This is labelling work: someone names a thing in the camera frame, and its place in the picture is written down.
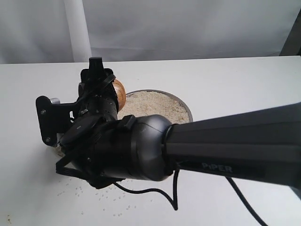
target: metal bowl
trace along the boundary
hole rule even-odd
[[[189,107],[180,98],[176,97],[175,95],[172,95],[170,93],[167,93],[167,92],[164,92],[164,91],[161,91],[161,90],[142,89],[142,90],[137,90],[137,91],[127,93],[127,97],[130,97],[132,94],[139,93],[139,92],[157,92],[157,93],[165,94],[166,96],[168,96],[168,97],[172,98],[173,100],[179,102],[180,106],[185,108],[185,110],[187,111],[189,122],[193,122],[192,114],[191,114],[191,111],[190,111]]]

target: wooden ball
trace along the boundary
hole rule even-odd
[[[119,111],[120,111],[123,108],[123,106],[126,104],[126,100],[127,100],[126,90],[124,89],[122,83],[117,79],[115,79],[115,81],[113,82],[113,86],[117,94]]]

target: white curtain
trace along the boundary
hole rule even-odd
[[[2,0],[0,63],[277,56],[300,0]]]

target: black cable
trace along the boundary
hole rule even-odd
[[[178,177],[179,177],[179,170],[176,170],[174,172],[174,180],[173,180],[173,198],[174,199],[172,199],[166,192],[164,192],[158,188],[149,188],[149,189],[145,189],[145,190],[134,191],[134,190],[129,190],[116,182],[113,184],[116,187],[118,187],[119,189],[121,189],[122,191],[131,193],[131,194],[144,194],[144,193],[148,193],[148,192],[158,192],[161,195],[163,195],[165,198],[167,198],[167,200],[170,202],[170,204],[172,205],[174,210],[178,210],[178,192],[177,192]]]
[[[250,212],[250,214],[255,218],[255,220],[257,220],[257,222],[261,225],[261,226],[268,226],[259,216],[258,214],[253,210],[253,208],[251,207],[251,205],[248,203],[248,201],[246,200],[246,198],[244,197],[244,195],[241,193],[240,189],[237,187],[237,185],[235,184],[234,180],[232,178],[228,178],[226,177],[226,179],[228,180],[228,182],[231,184],[231,186],[233,187],[234,191],[236,192],[236,194],[238,195],[238,197],[240,198],[240,200],[243,202],[243,204],[245,205],[245,207],[247,208],[247,210]]]

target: white table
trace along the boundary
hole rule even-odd
[[[58,158],[41,141],[35,99],[45,95],[61,103],[74,101],[79,73],[86,67],[0,65],[1,226],[258,225],[223,177],[180,172],[179,210],[174,211],[159,194],[123,194],[113,186],[96,190],[55,174]],[[301,101],[299,56],[114,62],[105,67],[113,69],[128,92],[159,89],[178,96],[195,121]],[[235,181],[268,225],[301,225],[301,201],[289,187]],[[171,194],[172,180],[128,180],[124,186],[159,187]]]

